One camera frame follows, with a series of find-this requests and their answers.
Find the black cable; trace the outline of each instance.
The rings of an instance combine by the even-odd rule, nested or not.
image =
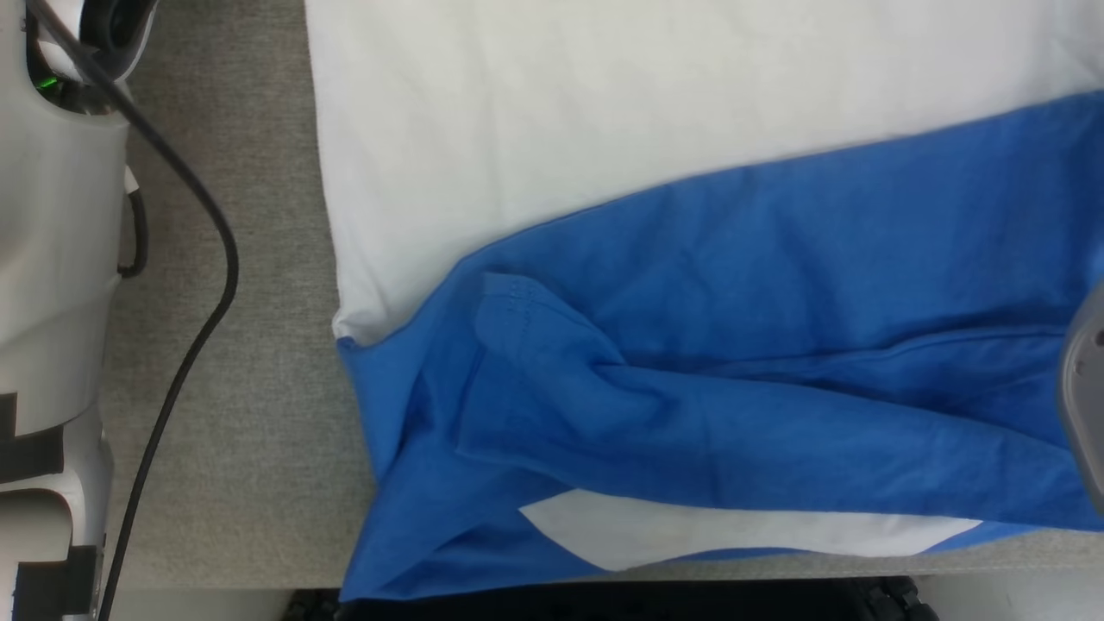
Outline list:
[[[127,200],[135,220],[135,261],[130,265],[119,265],[119,275],[124,280],[141,274],[149,262],[149,224],[146,221],[146,201],[141,199],[141,190],[127,194]]]
[[[157,453],[157,445],[164,433],[164,427],[169,422],[169,415],[172,413],[172,407],[177,402],[177,397],[180,394],[180,390],[184,386],[184,380],[188,378],[188,371],[191,370],[203,345],[211,337],[211,333],[214,331],[219,322],[226,315],[226,310],[230,309],[230,305],[234,302],[234,294],[237,292],[238,275],[237,243],[234,241],[234,233],[230,229],[230,223],[226,222],[225,215],[219,209],[219,203],[215,202],[195,172],[164,141],[164,138],[161,137],[141,112],[130,102],[127,95],[115,85],[104,70],[83,50],[81,43],[65,28],[65,24],[57,18],[53,9],[50,8],[46,0],[25,0],[25,2],[31,13],[38,18],[39,23],[50,31],[57,44],[70,55],[73,64],[76,65],[81,74],[104,93],[104,96],[112,105],[123,113],[123,116],[130,122],[130,125],[160,154],[169,167],[172,168],[173,172],[195,194],[195,198],[199,199],[214,223],[215,229],[219,230],[219,236],[222,239],[222,245],[226,251],[226,284],[222,290],[222,297],[195,336],[195,340],[192,341],[191,347],[188,348],[188,352],[184,354],[184,359],[181,361],[176,377],[172,378],[169,392],[164,396],[164,403],[157,415],[157,422],[153,423],[153,431],[150,432],[146,451],[142,453],[141,463],[138,465],[138,473],[135,475],[134,487],[130,491],[130,498],[127,501],[126,513],[123,515],[123,527],[119,529],[118,543],[115,546],[115,556],[112,558],[112,568],[107,573],[107,582],[104,585],[104,599],[99,608],[99,621],[108,621],[112,613],[112,604],[115,601],[115,592],[119,583],[119,575],[123,572],[123,559],[126,556],[127,544],[130,541],[130,531],[134,528],[135,515],[138,513],[138,501],[141,497],[142,487],[146,485],[146,477],[149,475],[153,455]]]

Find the blue fabric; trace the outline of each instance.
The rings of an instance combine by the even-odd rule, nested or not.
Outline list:
[[[1087,94],[476,252],[383,343],[339,343],[380,483],[343,597],[597,571],[518,514],[576,487],[987,520],[941,549],[1101,529],[1053,387],[1104,271],[1102,181]]]

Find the black tape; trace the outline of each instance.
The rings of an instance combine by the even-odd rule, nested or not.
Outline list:
[[[64,425],[0,441],[0,483],[65,470]]]
[[[0,394],[0,442],[15,438],[15,394]]]
[[[63,561],[19,564],[12,621],[61,621],[67,614],[92,613],[97,554],[95,546],[78,546],[70,548]]]

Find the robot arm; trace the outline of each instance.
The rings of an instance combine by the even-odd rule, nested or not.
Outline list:
[[[129,74],[155,2],[52,2],[113,78]],[[128,124],[79,76],[24,0],[0,0],[0,620],[96,617]]]

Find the gray table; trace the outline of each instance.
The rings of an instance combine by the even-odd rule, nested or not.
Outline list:
[[[164,0],[139,104],[225,204],[242,253],[238,299],[169,425],[139,512],[125,586],[332,587],[374,484],[330,318],[302,0]],[[222,249],[197,203],[138,141],[150,209],[146,274],[112,317],[102,404],[116,457],[110,537],[164,390],[222,286]],[[907,559],[789,556],[672,564],[649,579],[821,577],[1104,566],[1104,538],[1040,533]]]

